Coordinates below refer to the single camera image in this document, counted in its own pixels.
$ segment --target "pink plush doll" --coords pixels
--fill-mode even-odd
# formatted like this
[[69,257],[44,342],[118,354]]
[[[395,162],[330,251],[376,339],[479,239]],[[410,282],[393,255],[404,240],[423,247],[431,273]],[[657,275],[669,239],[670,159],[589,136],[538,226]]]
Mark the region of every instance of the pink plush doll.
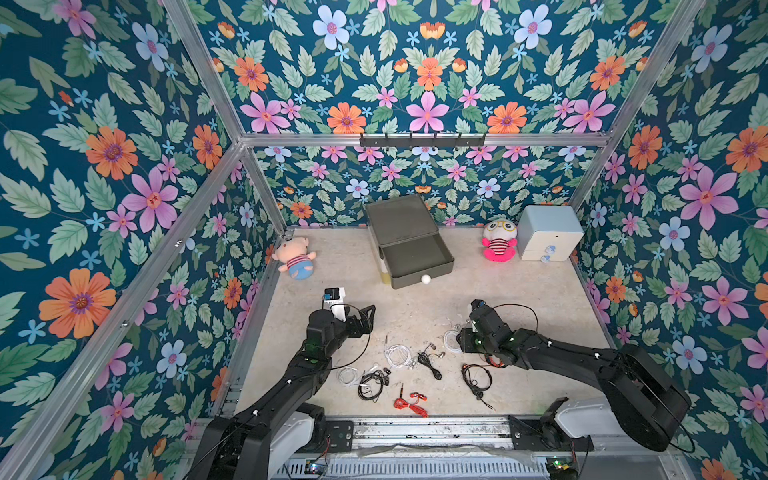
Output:
[[515,256],[518,228],[511,220],[500,218],[485,226],[482,246],[485,258],[492,262],[506,262]]

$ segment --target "striped shirt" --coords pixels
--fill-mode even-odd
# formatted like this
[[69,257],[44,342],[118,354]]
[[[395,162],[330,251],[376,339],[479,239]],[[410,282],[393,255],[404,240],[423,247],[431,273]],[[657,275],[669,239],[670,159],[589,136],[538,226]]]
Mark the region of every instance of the striped shirt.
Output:
[[509,248],[509,242],[502,238],[491,240],[491,245],[488,246],[496,255],[504,255],[504,252]]
[[286,263],[286,266],[288,268],[290,268],[290,267],[296,265],[297,263],[301,263],[301,262],[303,262],[305,260],[308,261],[308,262],[312,261],[312,260],[310,260],[310,258],[307,255],[299,255],[298,257],[294,257],[294,258],[288,260],[288,263]]

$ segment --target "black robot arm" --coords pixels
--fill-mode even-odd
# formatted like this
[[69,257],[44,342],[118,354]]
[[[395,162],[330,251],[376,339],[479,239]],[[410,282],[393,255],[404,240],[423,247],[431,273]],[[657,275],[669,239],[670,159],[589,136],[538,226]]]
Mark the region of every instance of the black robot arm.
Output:
[[688,394],[639,346],[593,349],[558,342],[529,329],[513,332],[482,300],[473,301],[472,309],[472,328],[458,335],[463,352],[487,353],[601,390],[624,432],[648,449],[665,450],[690,409]]

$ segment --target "gray storage box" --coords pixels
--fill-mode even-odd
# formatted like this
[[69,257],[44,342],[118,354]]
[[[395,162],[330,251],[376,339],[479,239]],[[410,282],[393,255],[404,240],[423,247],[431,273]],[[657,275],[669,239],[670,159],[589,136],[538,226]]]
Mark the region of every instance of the gray storage box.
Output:
[[393,289],[419,283],[423,275],[434,278],[451,273],[453,255],[419,195],[376,202],[366,212],[379,259],[387,270],[382,278],[389,274]]

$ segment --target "floral wallpaper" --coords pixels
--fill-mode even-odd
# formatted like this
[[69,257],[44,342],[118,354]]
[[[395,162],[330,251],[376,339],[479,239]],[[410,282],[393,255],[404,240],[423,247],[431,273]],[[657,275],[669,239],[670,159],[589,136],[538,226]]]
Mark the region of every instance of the floral wallpaper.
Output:
[[768,476],[767,19],[707,3],[581,211],[593,300],[689,392],[705,480]]
[[677,4],[202,3],[192,12],[243,124],[328,134],[604,130]]
[[[5,2],[0,63],[3,456],[230,142],[154,1]],[[272,234],[222,188],[36,478],[171,477]]]
[[516,218],[530,204],[562,205],[594,148],[266,147],[256,149],[291,225],[364,224],[367,203],[421,194],[438,224]]

